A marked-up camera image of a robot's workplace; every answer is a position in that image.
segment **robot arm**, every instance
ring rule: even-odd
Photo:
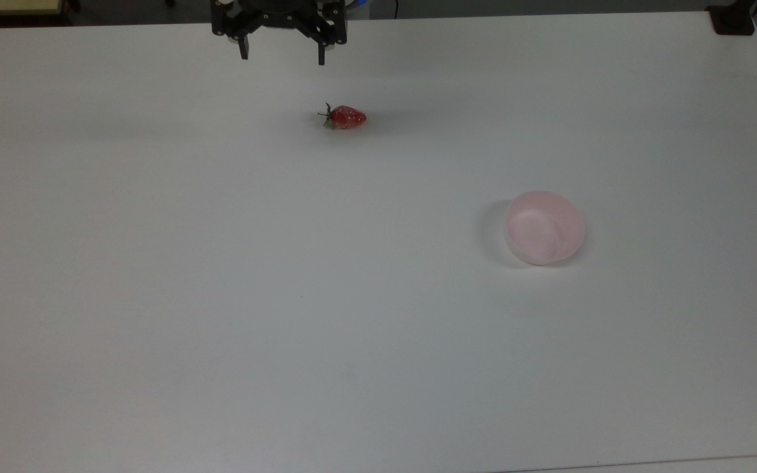
[[[315,40],[321,66],[327,47],[346,44],[346,0],[210,0],[210,8],[212,33],[237,43],[241,59],[248,57],[247,36],[260,26]]]

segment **strawberry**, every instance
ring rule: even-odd
[[[327,104],[327,113],[318,115],[327,118],[323,126],[331,126],[334,129],[353,129],[367,121],[367,116],[362,111],[346,105],[331,110],[331,105]]]

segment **white table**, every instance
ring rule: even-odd
[[[0,30],[0,471],[757,455],[757,36],[376,21],[315,62]],[[531,189],[585,215],[561,267],[502,242]]]

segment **pink bowl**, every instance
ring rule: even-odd
[[[583,243],[585,224],[562,195],[532,191],[510,203],[505,233],[514,255],[541,266],[573,255]]]

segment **black bracket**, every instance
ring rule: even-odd
[[[234,3],[240,10],[231,13]],[[241,59],[249,57],[247,36],[265,26],[298,30],[317,43],[317,61],[325,51],[346,44],[346,0],[210,0],[212,33],[237,43]]]
[[[712,26],[718,35],[751,36],[755,32],[752,23],[754,13],[750,14],[756,0],[736,0],[726,7],[706,7],[712,16]]]

